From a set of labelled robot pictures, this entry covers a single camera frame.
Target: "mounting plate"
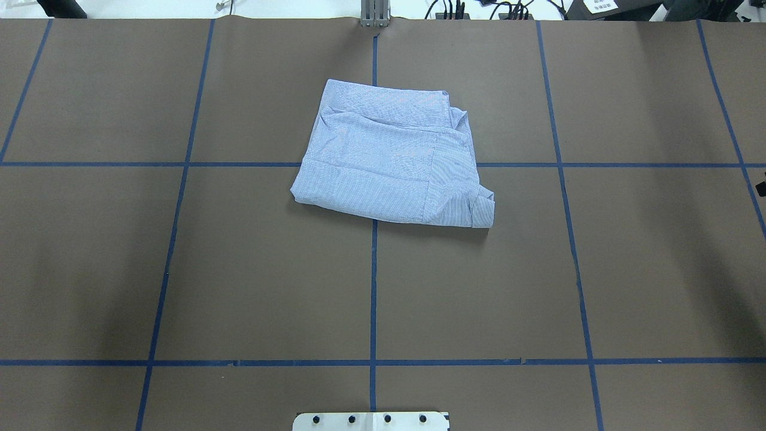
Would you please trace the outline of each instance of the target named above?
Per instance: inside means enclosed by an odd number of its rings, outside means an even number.
[[[293,431],[449,431],[442,412],[301,413]]]

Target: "paper sticker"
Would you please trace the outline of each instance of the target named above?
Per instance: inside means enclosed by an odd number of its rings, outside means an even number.
[[[591,11],[591,14],[600,14],[601,12],[611,11],[617,8],[614,0],[583,0],[585,7]]]

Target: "horizontal blue line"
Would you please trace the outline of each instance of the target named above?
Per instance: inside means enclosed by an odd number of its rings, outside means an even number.
[[[189,162],[190,167],[300,167],[300,162]],[[185,162],[0,162],[28,167],[183,167]],[[556,168],[555,162],[489,162],[479,168]],[[766,168],[766,163],[561,163],[564,168]]]
[[[91,360],[2,359],[0,367],[498,367],[546,365],[766,364],[766,357],[629,357],[562,359]]]

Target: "folded cloth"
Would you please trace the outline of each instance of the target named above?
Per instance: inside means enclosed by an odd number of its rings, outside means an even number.
[[[295,200],[386,222],[489,228],[468,113],[446,91],[329,80],[290,191]]]

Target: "metal clamp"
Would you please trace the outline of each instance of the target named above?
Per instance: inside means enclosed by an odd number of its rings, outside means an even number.
[[[362,27],[388,27],[391,20],[389,0],[362,0]]]

